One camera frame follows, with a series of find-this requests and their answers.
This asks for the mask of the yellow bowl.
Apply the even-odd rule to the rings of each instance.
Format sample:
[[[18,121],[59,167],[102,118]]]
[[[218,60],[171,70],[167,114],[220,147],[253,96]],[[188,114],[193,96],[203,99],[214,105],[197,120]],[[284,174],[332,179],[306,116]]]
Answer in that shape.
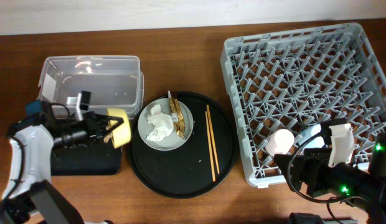
[[[129,143],[131,141],[131,128],[126,111],[121,108],[108,108],[107,115],[123,120],[123,123],[111,132],[111,141],[114,148],[116,149]]]

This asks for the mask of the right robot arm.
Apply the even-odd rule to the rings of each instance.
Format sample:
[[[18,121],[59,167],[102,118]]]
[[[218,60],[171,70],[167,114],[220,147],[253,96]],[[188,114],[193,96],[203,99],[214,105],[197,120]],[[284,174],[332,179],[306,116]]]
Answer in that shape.
[[[330,148],[319,148],[300,156],[276,154],[274,161],[300,197],[326,206],[345,203],[365,211],[369,223],[386,223],[386,133],[376,137],[367,172],[344,162],[329,167],[330,155]]]

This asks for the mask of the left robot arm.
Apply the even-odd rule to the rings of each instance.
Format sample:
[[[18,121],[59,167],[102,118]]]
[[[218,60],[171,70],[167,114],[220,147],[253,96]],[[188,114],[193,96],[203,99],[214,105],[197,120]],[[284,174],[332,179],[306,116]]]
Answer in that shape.
[[[120,147],[130,133],[126,111],[109,108],[106,115],[89,111],[60,124],[53,103],[35,100],[25,119],[7,132],[12,147],[11,171],[0,201],[0,223],[25,223],[39,213],[44,223],[84,223],[77,209],[52,185],[51,154],[60,148],[88,146],[100,140]]]

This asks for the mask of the blue cup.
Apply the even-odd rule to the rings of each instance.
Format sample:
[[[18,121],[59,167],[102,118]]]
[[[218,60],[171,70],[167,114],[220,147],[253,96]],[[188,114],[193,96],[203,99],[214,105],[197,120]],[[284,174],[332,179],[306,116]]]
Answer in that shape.
[[[304,142],[306,142],[309,138],[314,136],[315,134],[319,133],[321,131],[321,125],[316,124],[313,126],[310,126],[306,128],[305,130],[300,132],[300,135],[302,138],[298,141],[298,146],[302,145]],[[309,142],[304,148],[322,148],[325,145],[323,138],[320,136],[311,142]]]

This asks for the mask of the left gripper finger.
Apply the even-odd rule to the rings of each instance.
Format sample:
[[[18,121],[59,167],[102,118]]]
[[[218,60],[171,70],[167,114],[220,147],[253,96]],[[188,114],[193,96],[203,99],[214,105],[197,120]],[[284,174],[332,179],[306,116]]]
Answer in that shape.
[[[109,126],[105,128],[107,133],[103,137],[103,142],[107,143],[109,140],[112,140],[113,143],[120,143],[122,141],[122,124],[120,126],[110,128]]]
[[[119,116],[108,116],[103,114],[96,114],[96,120],[98,121],[99,127],[106,128],[106,127],[118,127],[121,124],[124,123],[124,119]]]

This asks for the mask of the pink cup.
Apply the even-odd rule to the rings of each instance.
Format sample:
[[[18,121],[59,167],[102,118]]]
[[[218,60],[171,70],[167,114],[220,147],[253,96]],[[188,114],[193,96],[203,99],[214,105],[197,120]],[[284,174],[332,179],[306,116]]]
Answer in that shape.
[[[294,135],[287,129],[279,129],[267,137],[265,150],[269,155],[286,154],[294,144]]]

